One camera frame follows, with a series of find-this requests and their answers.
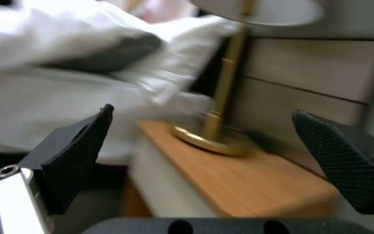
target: lamp shade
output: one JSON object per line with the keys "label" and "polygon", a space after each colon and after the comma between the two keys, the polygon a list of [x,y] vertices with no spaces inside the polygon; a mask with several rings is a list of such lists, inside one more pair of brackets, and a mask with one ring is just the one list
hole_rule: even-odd
{"label": "lamp shade", "polygon": [[315,22],[324,16],[318,0],[255,0],[254,12],[245,21],[241,14],[244,0],[192,0],[213,15],[250,24],[291,27]]}

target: table lamp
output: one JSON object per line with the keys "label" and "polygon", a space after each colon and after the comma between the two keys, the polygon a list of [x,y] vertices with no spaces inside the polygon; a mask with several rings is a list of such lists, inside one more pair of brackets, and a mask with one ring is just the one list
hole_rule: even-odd
{"label": "table lamp", "polygon": [[192,0],[200,9],[223,18],[243,22],[239,33],[230,39],[214,106],[205,118],[175,124],[175,136],[203,150],[229,156],[245,156],[253,143],[245,134],[223,127],[223,115],[230,94],[236,66],[251,24],[292,27],[309,24],[323,17],[318,0]]}

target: bedding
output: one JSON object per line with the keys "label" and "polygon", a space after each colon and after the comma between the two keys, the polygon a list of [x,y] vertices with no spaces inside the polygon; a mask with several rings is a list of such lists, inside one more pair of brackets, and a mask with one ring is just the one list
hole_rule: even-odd
{"label": "bedding", "polygon": [[222,39],[237,32],[239,24],[214,15],[153,24],[151,31],[166,44],[151,56],[113,73],[142,86],[158,105],[193,84]]}
{"label": "bedding", "polygon": [[[16,3],[22,6],[0,6],[0,13],[14,20],[4,25],[0,18],[0,152],[30,151],[53,129],[109,103],[115,107],[114,119],[98,163],[126,164],[137,136],[136,120],[175,120],[207,111],[208,97],[182,91],[221,38],[237,30],[237,24],[216,16],[150,25],[93,0]],[[128,64],[114,63],[111,46],[150,34],[160,39],[159,50],[116,72]],[[68,62],[58,63],[64,59]]]}
{"label": "bedding", "polygon": [[106,2],[15,0],[0,6],[0,71],[82,57],[149,31],[149,24]]}
{"label": "bedding", "polygon": [[30,151],[53,129],[85,119],[106,103],[115,111],[97,162],[122,165],[136,140],[136,120],[205,113],[209,98],[181,92],[157,106],[138,85],[108,76],[33,67],[0,72],[0,152]]}

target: hole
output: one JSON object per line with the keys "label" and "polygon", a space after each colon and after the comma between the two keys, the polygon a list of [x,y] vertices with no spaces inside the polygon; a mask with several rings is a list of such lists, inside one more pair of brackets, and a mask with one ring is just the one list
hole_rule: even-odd
{"label": "hole", "polygon": [[169,225],[168,234],[193,234],[193,226],[185,220],[176,220]]}
{"label": "hole", "polygon": [[282,222],[269,220],[264,224],[264,234],[289,234],[289,231]]}
{"label": "hole", "polygon": [[13,166],[9,166],[9,167],[6,167],[4,169],[1,170],[1,174],[7,174],[7,173],[10,173],[14,170],[14,167]]}

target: gold lamp base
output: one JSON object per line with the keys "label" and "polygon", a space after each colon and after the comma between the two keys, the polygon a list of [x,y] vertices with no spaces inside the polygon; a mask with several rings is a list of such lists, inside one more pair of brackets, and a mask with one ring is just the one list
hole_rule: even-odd
{"label": "gold lamp base", "polygon": [[254,143],[248,136],[227,128],[221,130],[216,141],[206,139],[200,134],[204,125],[205,120],[197,118],[190,123],[173,125],[172,132],[187,143],[227,156],[245,157],[254,148]]}
{"label": "gold lamp base", "polygon": [[[241,11],[243,19],[251,15],[254,0],[244,0]],[[197,118],[189,123],[172,127],[175,136],[204,150],[218,154],[243,157],[253,148],[248,136],[226,129],[222,126],[223,114],[232,82],[236,74],[237,61],[245,41],[246,27],[237,33],[229,42],[214,96],[214,106],[205,119]]]}

